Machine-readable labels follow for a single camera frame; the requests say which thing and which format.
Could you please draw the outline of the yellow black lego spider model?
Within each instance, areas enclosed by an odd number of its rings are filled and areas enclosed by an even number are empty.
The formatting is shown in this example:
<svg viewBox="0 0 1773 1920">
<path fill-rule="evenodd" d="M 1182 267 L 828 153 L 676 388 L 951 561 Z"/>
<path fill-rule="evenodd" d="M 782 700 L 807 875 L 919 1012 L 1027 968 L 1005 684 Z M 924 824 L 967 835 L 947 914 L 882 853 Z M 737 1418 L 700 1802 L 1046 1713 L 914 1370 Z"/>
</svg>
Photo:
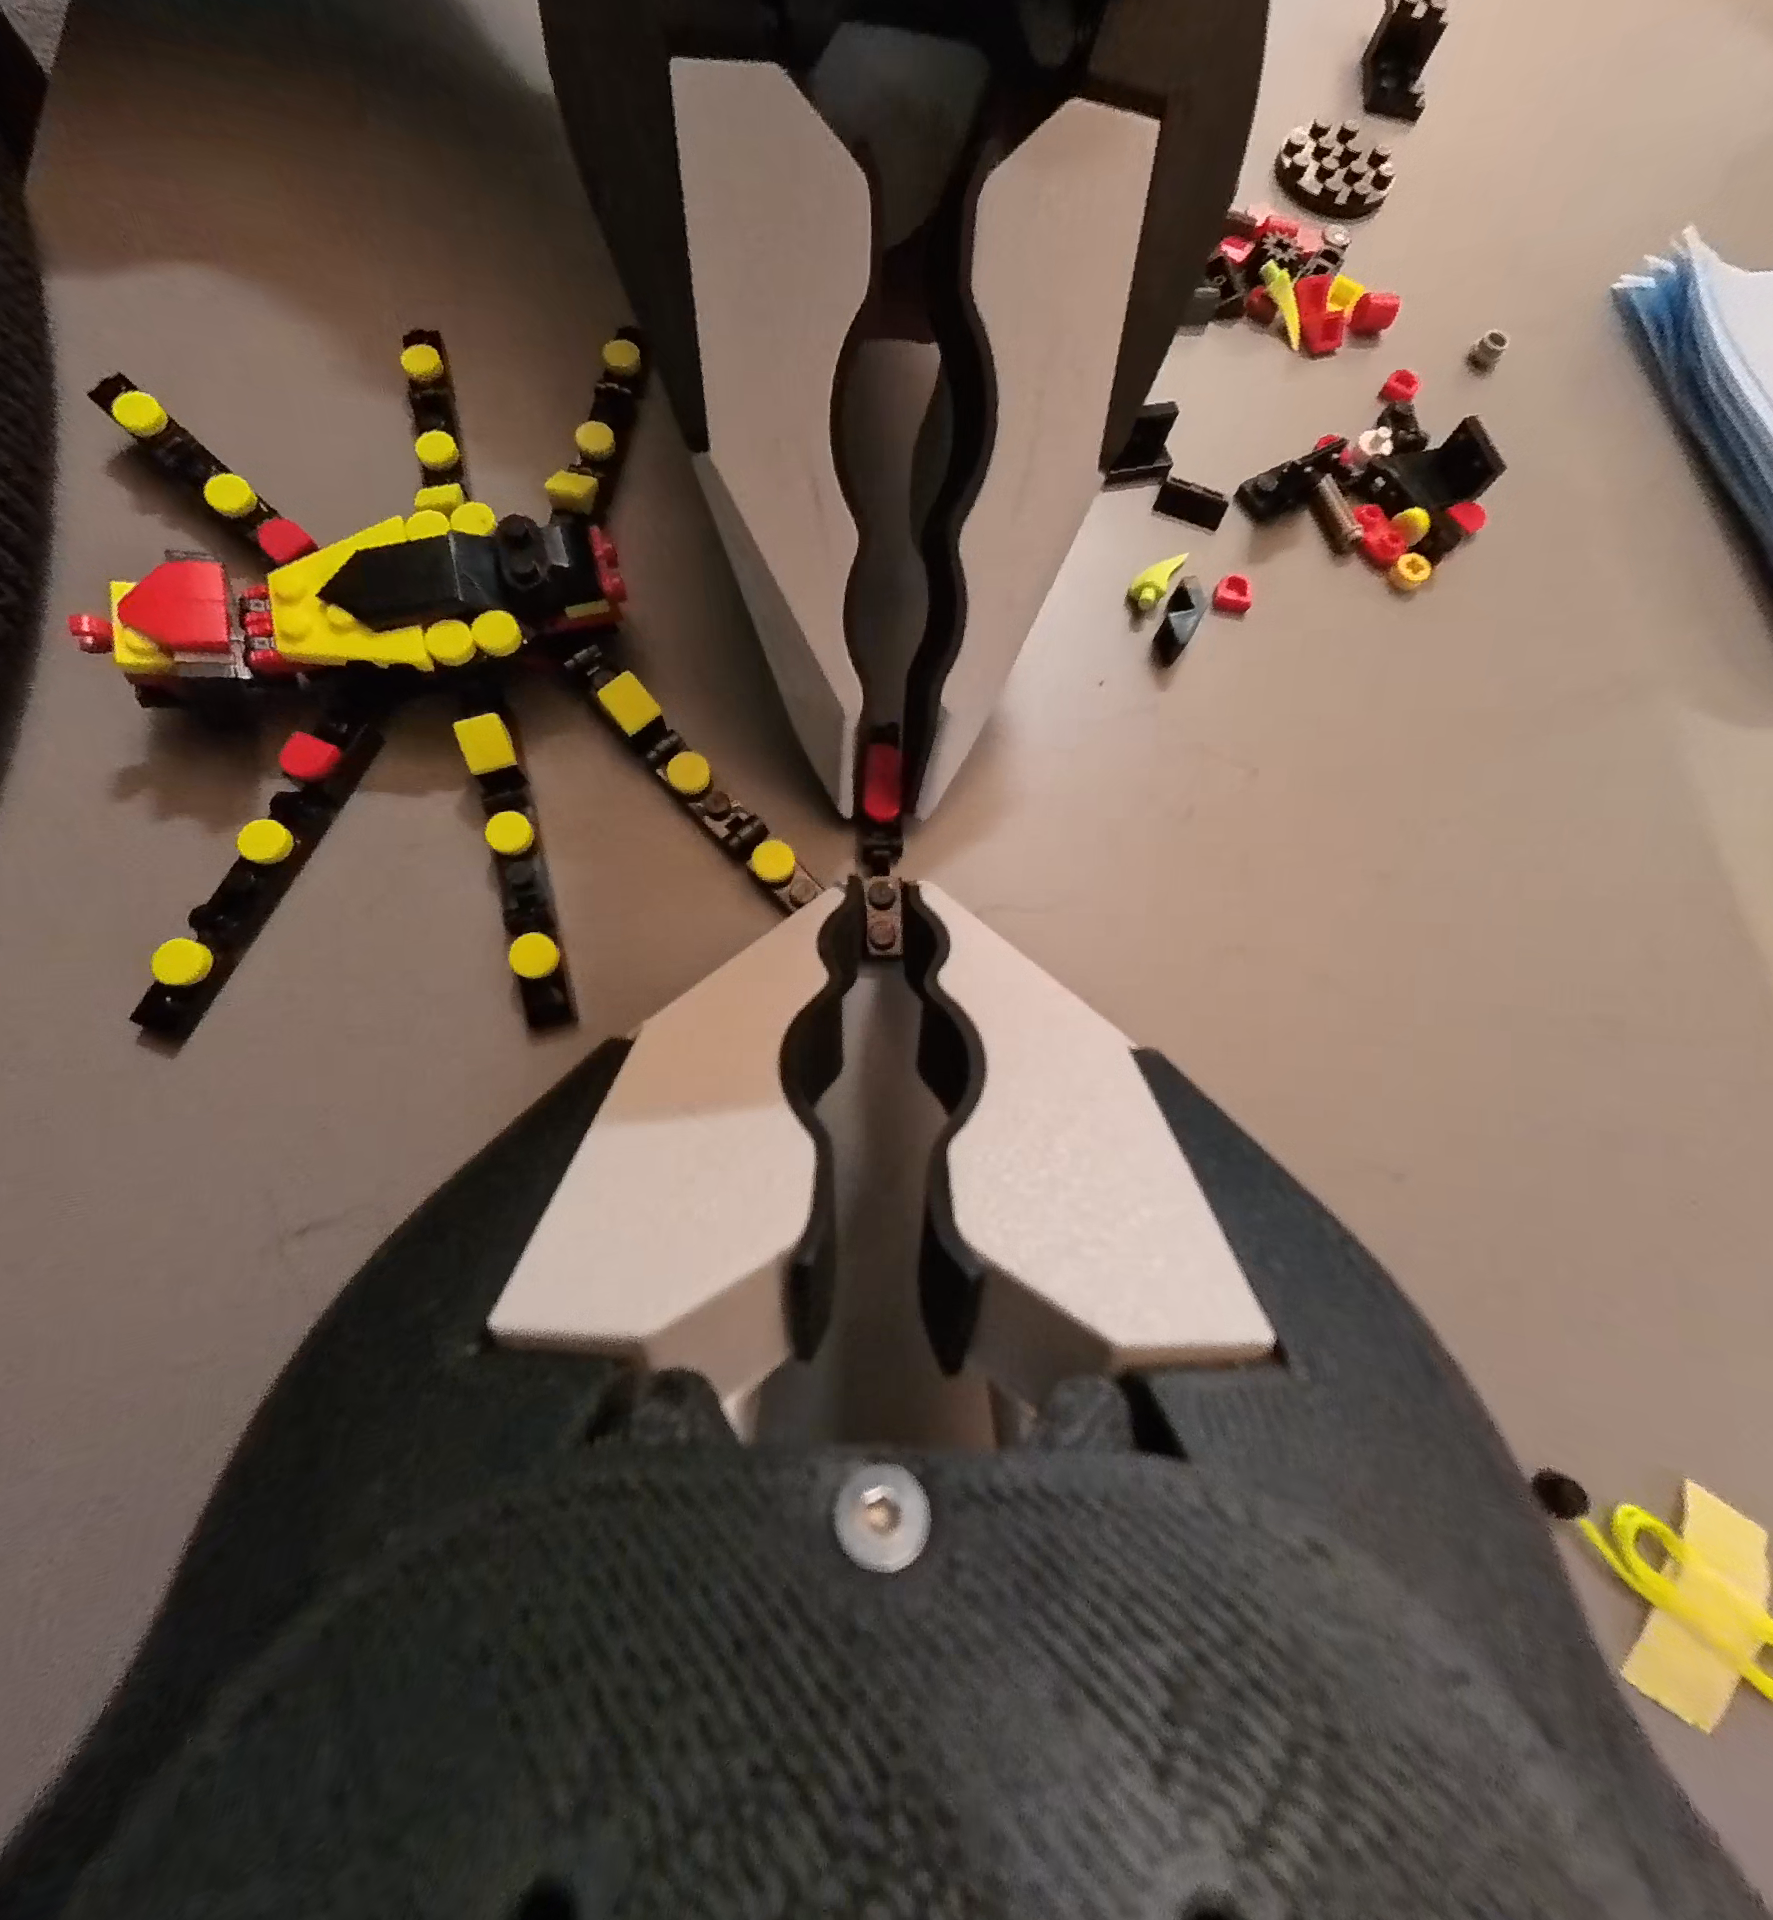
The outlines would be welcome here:
<svg viewBox="0 0 1773 1920">
<path fill-rule="evenodd" d="M 543 484 L 545 514 L 502 514 L 475 499 L 457 382 L 443 332 L 413 328 L 399 371 L 419 488 L 409 513 L 315 542 L 122 371 L 88 401 L 132 456 L 255 561 L 235 574 L 207 550 L 165 554 L 107 587 L 104 613 L 73 613 L 76 650 L 98 656 L 150 711 L 210 724 L 297 695 L 311 716 L 280 748 L 278 785 L 240 828 L 232 863 L 183 931 L 152 948 L 132 1024 L 180 1047 L 203 1023 L 262 926 L 377 756 L 390 716 L 441 695 L 466 766 L 493 869 L 504 963 L 529 1030 L 576 1021 L 563 921 L 508 707 L 510 675 L 559 674 L 634 761 L 673 796 L 753 888 L 792 917 L 820 893 L 799 853 L 719 785 L 634 670 L 612 660 L 626 587 L 608 530 L 650 384 L 646 332 L 602 341 L 572 458 Z"/>
</svg>

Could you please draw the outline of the black lego bracket piece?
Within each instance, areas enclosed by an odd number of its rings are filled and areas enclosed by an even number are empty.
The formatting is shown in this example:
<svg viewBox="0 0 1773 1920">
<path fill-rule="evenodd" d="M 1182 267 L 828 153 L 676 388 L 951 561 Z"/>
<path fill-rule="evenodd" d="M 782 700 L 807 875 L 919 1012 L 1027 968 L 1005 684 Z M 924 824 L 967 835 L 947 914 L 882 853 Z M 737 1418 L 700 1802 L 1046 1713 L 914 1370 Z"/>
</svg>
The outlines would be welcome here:
<svg viewBox="0 0 1773 1920">
<path fill-rule="evenodd" d="M 1361 109 L 1412 124 L 1426 110 L 1426 63 L 1448 28 L 1446 3 L 1385 3 L 1358 61 Z"/>
</svg>

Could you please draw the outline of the black lego plate red tile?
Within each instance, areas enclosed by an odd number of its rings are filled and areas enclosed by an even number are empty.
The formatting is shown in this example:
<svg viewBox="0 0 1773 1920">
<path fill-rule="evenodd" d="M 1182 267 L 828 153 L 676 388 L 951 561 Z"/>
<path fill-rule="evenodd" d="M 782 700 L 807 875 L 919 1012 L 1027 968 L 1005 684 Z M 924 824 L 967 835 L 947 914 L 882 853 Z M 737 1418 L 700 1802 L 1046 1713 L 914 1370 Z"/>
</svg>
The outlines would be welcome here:
<svg viewBox="0 0 1773 1920">
<path fill-rule="evenodd" d="M 901 857 L 901 730 L 878 724 L 866 730 L 857 761 L 855 835 L 866 877 L 890 877 Z"/>
</svg>

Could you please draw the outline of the round black lego plate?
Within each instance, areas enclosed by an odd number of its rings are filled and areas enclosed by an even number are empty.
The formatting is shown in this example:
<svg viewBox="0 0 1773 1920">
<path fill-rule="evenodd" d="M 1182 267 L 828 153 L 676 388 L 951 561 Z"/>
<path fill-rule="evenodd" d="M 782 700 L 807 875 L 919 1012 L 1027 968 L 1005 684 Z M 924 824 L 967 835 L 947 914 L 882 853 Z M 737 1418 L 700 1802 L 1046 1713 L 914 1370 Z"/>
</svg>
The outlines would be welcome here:
<svg viewBox="0 0 1773 1920">
<path fill-rule="evenodd" d="M 1357 121 L 1292 127 L 1273 159 L 1273 183 L 1298 209 L 1339 225 L 1377 213 L 1398 179 L 1394 151 Z"/>
</svg>

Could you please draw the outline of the lego instruction booklet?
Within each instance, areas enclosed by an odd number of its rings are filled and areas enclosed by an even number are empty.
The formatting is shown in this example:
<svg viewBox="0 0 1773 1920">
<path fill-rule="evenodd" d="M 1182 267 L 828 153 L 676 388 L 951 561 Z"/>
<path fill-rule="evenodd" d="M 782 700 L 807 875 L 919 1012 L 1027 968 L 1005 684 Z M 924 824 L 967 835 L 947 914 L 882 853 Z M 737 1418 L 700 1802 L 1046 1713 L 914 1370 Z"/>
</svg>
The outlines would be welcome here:
<svg viewBox="0 0 1773 1920">
<path fill-rule="evenodd" d="M 1696 228 L 1612 282 L 1673 420 L 1773 565 L 1773 269 L 1739 269 Z"/>
</svg>

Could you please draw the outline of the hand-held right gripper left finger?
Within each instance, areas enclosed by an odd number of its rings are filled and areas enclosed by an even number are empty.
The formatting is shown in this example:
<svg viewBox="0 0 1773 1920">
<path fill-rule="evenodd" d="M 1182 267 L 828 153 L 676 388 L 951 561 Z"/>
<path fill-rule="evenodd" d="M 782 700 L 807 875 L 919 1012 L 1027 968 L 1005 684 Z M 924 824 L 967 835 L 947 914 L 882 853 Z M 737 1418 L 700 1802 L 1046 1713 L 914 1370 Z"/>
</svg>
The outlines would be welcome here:
<svg viewBox="0 0 1773 1920">
<path fill-rule="evenodd" d="M 864 942 L 858 888 L 828 888 L 622 1045 L 493 1300 L 498 1346 L 698 1379 L 753 1441 L 866 1281 L 825 1120 Z"/>
</svg>

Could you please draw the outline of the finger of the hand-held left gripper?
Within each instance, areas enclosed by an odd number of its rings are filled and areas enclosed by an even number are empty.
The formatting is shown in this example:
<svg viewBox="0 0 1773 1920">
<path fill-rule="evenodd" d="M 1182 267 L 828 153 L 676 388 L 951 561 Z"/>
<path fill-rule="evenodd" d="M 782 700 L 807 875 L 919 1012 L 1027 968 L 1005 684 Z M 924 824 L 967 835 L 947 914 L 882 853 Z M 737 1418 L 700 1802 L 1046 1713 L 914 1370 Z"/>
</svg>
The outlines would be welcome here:
<svg viewBox="0 0 1773 1920">
<path fill-rule="evenodd" d="M 705 445 L 694 467 L 799 744 L 851 817 L 864 684 L 835 391 L 874 282 L 864 167 L 774 63 L 669 63 Z"/>
<path fill-rule="evenodd" d="M 1071 99 L 983 133 L 947 190 L 926 294 L 947 403 L 920 522 L 907 799 L 929 818 L 992 716 L 1101 488 L 1158 122 Z"/>
</svg>

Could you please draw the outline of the pile of loose lego pieces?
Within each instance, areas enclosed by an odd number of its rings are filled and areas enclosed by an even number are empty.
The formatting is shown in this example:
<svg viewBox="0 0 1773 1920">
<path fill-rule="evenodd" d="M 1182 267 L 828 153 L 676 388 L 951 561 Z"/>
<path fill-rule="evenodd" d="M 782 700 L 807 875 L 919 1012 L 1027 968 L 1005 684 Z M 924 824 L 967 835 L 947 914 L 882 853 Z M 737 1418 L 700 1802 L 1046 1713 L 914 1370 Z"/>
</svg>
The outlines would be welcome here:
<svg viewBox="0 0 1773 1920">
<path fill-rule="evenodd" d="M 1343 225 L 1264 203 L 1234 206 L 1186 297 L 1182 331 L 1247 324 L 1312 364 L 1375 347 L 1402 318 L 1402 297 L 1358 281 L 1349 249 Z M 1365 426 L 1327 432 L 1233 490 L 1174 470 L 1169 440 L 1180 407 L 1148 401 L 1119 452 L 1101 467 L 1101 488 L 1150 490 L 1156 518 L 1199 536 L 1219 532 L 1233 513 L 1258 532 L 1306 518 L 1334 559 L 1357 559 L 1393 592 L 1417 595 L 1446 559 L 1485 530 L 1485 495 L 1504 475 L 1504 458 L 1479 417 L 1466 415 L 1432 437 L 1418 420 L 1422 394 L 1417 370 L 1385 371 Z"/>
</svg>

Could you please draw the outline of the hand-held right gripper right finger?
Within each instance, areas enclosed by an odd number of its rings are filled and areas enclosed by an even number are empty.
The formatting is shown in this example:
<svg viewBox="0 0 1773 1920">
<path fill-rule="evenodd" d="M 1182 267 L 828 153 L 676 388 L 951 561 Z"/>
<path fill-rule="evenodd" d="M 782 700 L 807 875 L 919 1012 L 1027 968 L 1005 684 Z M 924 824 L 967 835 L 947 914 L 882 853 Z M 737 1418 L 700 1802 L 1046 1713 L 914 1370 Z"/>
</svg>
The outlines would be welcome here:
<svg viewBox="0 0 1773 1920">
<path fill-rule="evenodd" d="M 901 897 L 917 1072 L 942 1113 L 919 1307 L 1016 1446 L 1071 1379 L 1273 1363 L 1277 1333 L 1140 1049 L 930 881 Z"/>
</svg>

